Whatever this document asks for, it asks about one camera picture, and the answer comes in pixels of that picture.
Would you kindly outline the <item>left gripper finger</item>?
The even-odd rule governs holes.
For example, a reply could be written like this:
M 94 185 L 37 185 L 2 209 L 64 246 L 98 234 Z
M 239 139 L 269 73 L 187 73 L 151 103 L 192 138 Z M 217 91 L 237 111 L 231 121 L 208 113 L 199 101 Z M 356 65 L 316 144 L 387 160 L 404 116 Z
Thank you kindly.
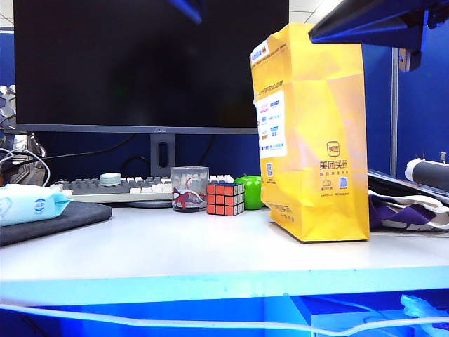
M 203 21 L 204 1 L 203 0 L 168 0 L 168 2 L 187 16 L 192 22 L 201 24 Z

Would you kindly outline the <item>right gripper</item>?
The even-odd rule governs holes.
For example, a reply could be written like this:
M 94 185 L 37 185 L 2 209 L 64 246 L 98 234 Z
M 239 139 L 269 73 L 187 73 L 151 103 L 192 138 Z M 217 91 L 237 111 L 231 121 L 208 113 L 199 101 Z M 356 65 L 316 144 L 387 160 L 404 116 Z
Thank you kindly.
M 314 44 L 399 48 L 402 72 L 416 70 L 427 31 L 448 21 L 447 1 L 342 1 L 309 31 Z

